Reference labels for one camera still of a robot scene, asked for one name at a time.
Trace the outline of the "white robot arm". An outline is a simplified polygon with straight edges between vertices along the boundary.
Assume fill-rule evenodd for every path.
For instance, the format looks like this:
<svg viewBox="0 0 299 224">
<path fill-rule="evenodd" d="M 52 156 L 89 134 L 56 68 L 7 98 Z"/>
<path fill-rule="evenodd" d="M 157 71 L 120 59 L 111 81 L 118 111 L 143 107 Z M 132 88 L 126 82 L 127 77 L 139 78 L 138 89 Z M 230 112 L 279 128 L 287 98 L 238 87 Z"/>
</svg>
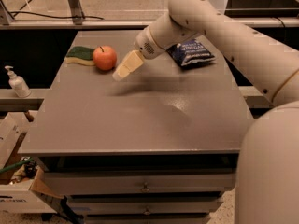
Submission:
<svg viewBox="0 0 299 224">
<path fill-rule="evenodd" d="M 135 39 L 113 74 L 204 35 L 272 104 L 248 129 L 238 157 L 235 224 L 299 224 L 299 51 L 238 22 L 208 0 L 168 0 L 168 10 Z"/>
</svg>

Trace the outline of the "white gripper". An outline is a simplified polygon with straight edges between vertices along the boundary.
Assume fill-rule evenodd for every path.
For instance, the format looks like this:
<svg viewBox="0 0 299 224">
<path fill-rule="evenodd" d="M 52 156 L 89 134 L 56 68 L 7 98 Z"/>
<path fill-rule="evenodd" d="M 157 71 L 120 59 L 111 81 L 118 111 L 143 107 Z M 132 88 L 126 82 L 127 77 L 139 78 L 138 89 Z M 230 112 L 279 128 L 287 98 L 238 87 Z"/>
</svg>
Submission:
<svg viewBox="0 0 299 224">
<path fill-rule="evenodd" d="M 160 48 L 154 41 L 149 27 L 137 35 L 134 46 L 137 50 L 128 52 L 114 71 L 112 77 L 116 81 L 120 81 L 133 73 L 144 63 L 144 58 L 152 60 L 164 52 L 164 49 Z"/>
</svg>

